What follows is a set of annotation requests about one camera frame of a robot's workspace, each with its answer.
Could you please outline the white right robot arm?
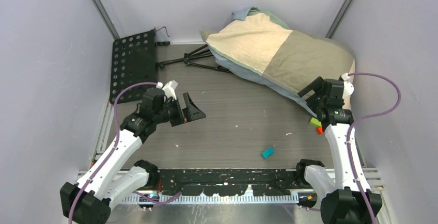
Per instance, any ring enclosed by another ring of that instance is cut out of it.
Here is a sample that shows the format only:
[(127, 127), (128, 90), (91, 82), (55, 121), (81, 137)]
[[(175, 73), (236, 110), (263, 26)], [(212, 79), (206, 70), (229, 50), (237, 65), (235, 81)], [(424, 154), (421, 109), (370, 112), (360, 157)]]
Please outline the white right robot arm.
[(349, 75), (339, 79), (317, 77), (298, 92), (317, 115), (329, 143), (335, 177), (332, 179), (320, 161), (302, 159), (297, 164), (295, 182), (301, 188), (311, 186), (318, 197), (323, 223), (376, 223), (382, 198), (368, 184), (354, 139), (353, 115), (345, 109), (345, 98), (354, 87)]

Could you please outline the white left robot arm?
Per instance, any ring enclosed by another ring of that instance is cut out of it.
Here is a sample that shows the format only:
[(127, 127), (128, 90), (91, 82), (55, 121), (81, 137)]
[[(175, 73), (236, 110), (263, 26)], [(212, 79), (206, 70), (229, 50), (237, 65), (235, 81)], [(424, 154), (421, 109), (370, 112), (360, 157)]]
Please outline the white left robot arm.
[(143, 94), (137, 109), (118, 127), (110, 147), (76, 183), (66, 182), (61, 187), (61, 207), (69, 223), (106, 223), (112, 209), (135, 190), (152, 190), (158, 185), (157, 166), (143, 159), (125, 175), (115, 177), (159, 124), (178, 126), (206, 117), (189, 93), (183, 94), (183, 100), (185, 108), (172, 86), (149, 88)]

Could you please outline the teal block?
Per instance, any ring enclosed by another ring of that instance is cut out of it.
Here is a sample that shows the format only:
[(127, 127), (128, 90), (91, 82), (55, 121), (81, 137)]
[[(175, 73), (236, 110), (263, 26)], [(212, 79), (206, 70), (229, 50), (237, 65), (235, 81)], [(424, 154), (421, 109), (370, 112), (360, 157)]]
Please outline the teal block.
[(269, 156), (271, 156), (274, 153), (274, 149), (272, 147), (269, 147), (265, 149), (263, 152), (261, 152), (261, 156), (266, 159)]

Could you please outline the black folding stand legs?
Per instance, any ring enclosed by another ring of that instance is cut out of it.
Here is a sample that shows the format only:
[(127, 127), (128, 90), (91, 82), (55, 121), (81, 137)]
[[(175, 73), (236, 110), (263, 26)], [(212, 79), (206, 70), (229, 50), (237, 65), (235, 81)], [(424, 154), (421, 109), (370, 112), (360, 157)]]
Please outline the black folding stand legs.
[(208, 46), (205, 44), (205, 45), (198, 47), (195, 50), (192, 50), (189, 53), (184, 53), (182, 58), (156, 62), (155, 69), (156, 70), (163, 70), (168, 65), (173, 65), (173, 64), (182, 62), (188, 67), (190, 67), (190, 66), (191, 67), (199, 67), (199, 68), (203, 68), (203, 69), (210, 69), (210, 70), (224, 72), (224, 73), (231, 73), (231, 71), (229, 69), (226, 69), (225, 67), (220, 66), (220, 65), (208, 66), (208, 65), (202, 65), (202, 64), (194, 62), (195, 60), (204, 59), (204, 58), (208, 58), (208, 57), (213, 57), (213, 54), (210, 51), (210, 49), (208, 49)]

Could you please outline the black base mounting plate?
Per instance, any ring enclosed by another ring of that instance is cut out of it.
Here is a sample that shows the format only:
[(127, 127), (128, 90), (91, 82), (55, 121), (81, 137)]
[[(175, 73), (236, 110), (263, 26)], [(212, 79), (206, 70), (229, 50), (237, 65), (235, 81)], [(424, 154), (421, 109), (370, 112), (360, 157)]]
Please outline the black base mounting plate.
[(165, 195), (286, 196), (300, 187), (296, 171), (287, 169), (163, 169), (155, 189)]

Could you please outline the orange red block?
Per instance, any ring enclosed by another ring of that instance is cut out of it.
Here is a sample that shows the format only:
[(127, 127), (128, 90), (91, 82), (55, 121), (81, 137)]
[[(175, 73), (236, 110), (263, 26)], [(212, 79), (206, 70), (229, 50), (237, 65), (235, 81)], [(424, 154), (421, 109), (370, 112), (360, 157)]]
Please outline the orange red block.
[(319, 135), (322, 135), (322, 134), (324, 133), (324, 130), (323, 130), (322, 127), (318, 127), (318, 128), (316, 129), (316, 131), (317, 131), (317, 133), (318, 133)]

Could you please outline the black perforated music stand tray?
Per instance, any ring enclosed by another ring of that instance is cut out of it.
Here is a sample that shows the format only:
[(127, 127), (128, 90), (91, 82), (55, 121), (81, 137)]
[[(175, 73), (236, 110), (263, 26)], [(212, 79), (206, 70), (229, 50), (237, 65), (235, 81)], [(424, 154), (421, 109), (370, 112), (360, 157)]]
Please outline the black perforated music stand tray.
[(141, 82), (157, 82), (155, 30), (134, 34), (113, 42), (109, 102), (122, 90)]

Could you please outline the blue beige patchwork pillowcase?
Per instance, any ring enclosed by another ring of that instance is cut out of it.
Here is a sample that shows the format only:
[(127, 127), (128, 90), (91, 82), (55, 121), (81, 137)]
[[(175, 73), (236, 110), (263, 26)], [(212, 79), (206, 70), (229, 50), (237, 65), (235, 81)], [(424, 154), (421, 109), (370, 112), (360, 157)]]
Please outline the blue beige patchwork pillowcase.
[(200, 31), (218, 65), (291, 99), (312, 116), (298, 92), (318, 76), (355, 72), (350, 48), (329, 38), (292, 30), (276, 15), (251, 7), (232, 14), (220, 31)]

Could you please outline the green block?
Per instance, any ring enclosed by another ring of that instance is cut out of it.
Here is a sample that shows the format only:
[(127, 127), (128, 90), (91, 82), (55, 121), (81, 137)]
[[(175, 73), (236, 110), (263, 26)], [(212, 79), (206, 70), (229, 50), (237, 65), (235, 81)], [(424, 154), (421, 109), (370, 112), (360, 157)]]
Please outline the green block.
[(309, 124), (314, 126), (314, 127), (321, 127), (322, 126), (321, 122), (315, 117), (312, 117), (310, 119)]

